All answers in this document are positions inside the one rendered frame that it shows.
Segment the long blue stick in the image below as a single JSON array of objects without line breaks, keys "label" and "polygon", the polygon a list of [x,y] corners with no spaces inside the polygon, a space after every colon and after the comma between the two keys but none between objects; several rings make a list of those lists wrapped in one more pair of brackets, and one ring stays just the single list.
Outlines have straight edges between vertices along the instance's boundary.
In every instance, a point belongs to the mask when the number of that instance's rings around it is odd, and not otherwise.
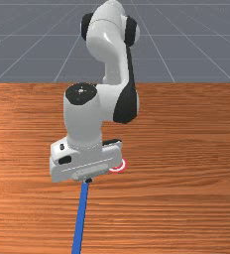
[{"label": "long blue stick", "polygon": [[73,242],[71,246],[71,254],[81,254],[81,244],[83,238],[85,212],[87,207],[89,183],[81,184],[81,192],[79,196],[78,211],[75,221],[75,230],[73,234]]}]

